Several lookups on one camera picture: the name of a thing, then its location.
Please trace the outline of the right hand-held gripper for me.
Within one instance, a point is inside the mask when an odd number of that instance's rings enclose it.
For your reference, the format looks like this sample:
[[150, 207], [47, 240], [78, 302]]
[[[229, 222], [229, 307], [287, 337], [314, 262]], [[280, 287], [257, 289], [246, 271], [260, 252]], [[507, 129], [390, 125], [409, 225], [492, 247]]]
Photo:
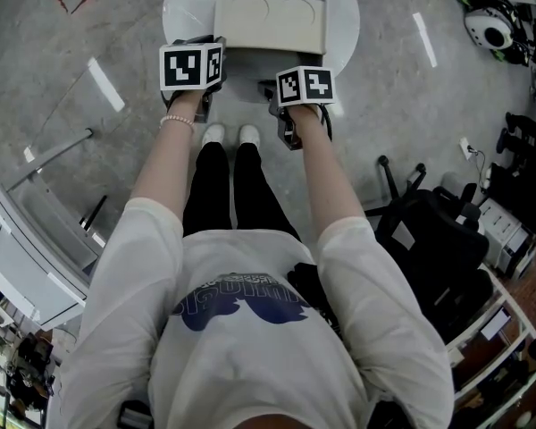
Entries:
[[278, 137], [291, 150], [303, 147], [296, 124], [289, 116], [293, 105], [315, 105], [316, 116], [332, 139], [332, 126], [327, 105], [336, 102], [334, 74], [320, 66], [298, 66], [278, 72], [274, 80], [258, 82], [260, 94], [269, 102], [269, 112], [278, 123]]

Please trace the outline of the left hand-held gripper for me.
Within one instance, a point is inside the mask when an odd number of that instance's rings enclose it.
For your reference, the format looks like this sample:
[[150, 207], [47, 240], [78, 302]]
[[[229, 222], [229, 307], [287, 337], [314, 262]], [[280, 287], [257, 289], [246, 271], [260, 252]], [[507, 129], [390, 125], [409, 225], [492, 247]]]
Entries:
[[225, 47], [226, 38], [214, 35], [177, 39], [160, 47], [160, 94], [167, 110], [183, 92], [201, 91], [195, 122], [208, 121], [213, 93], [222, 88], [227, 78], [223, 66]]

